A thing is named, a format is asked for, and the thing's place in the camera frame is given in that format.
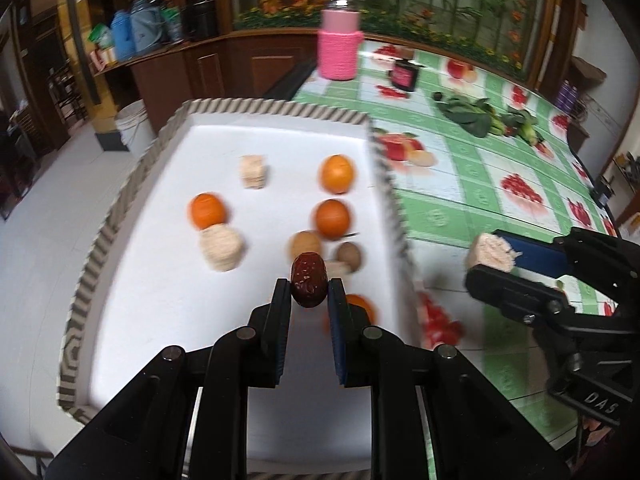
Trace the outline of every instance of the orange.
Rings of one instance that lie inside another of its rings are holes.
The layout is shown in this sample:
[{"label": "orange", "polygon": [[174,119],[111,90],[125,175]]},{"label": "orange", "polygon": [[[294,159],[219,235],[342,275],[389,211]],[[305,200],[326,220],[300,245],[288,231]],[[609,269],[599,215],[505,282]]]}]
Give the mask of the orange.
[{"label": "orange", "polygon": [[351,225],[351,214],[343,202],[329,199],[321,202],[315,213],[318,232],[329,240],[343,236]]},{"label": "orange", "polygon": [[367,311],[367,315],[369,316],[369,322],[372,325],[376,324],[377,314],[376,308],[373,304],[364,296],[360,296],[359,294],[347,294],[347,303],[361,306],[364,310]]},{"label": "orange", "polygon": [[329,193],[336,195],[349,190],[354,176],[353,164],[344,155],[332,155],[320,167],[320,184]]},{"label": "orange", "polygon": [[[364,310],[366,310],[367,316],[369,316],[369,322],[372,325],[376,324],[376,321],[378,320],[378,314],[376,313],[376,308],[373,306],[373,303],[371,303],[367,298],[359,294],[347,294],[346,298],[347,298],[347,303],[356,305],[356,306],[361,306]],[[322,329],[328,334],[331,332],[331,324],[329,322],[328,312],[322,322]]]},{"label": "orange", "polygon": [[201,193],[189,204],[191,221],[200,230],[226,221],[226,209],[217,196]]}]

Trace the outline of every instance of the plastic bag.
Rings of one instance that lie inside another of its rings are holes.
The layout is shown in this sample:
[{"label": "plastic bag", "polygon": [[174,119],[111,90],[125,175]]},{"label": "plastic bag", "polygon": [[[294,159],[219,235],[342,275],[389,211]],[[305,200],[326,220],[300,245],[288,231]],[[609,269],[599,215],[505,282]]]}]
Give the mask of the plastic bag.
[{"label": "plastic bag", "polygon": [[103,50],[111,48],[113,46],[111,29],[103,23],[98,23],[89,33],[89,41],[95,43]]}]

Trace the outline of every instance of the red date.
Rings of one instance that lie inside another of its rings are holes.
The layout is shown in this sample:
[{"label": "red date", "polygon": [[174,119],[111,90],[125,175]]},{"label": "red date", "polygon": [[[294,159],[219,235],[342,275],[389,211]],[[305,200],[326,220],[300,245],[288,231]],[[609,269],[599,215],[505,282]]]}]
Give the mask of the red date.
[{"label": "red date", "polygon": [[291,295],[300,306],[313,308],[326,298],[328,281],[324,260],[317,253],[302,253],[291,266]]}]

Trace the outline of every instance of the pink jar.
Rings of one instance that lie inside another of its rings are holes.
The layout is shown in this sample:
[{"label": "pink jar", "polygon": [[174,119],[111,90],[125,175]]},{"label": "pink jar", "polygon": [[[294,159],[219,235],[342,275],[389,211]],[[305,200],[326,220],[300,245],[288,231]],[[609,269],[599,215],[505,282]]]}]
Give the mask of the pink jar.
[{"label": "pink jar", "polygon": [[321,11],[318,70],[325,79],[346,81],[358,73],[360,31],[358,0],[329,0]]}]

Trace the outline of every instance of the white bucket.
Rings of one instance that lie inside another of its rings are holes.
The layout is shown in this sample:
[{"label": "white bucket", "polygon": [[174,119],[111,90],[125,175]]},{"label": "white bucket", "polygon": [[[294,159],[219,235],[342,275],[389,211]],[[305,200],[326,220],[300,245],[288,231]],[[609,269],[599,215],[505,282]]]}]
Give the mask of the white bucket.
[{"label": "white bucket", "polygon": [[140,158],[156,138],[146,115],[145,104],[136,101],[120,110],[114,118],[120,130],[120,139],[129,151]]}]

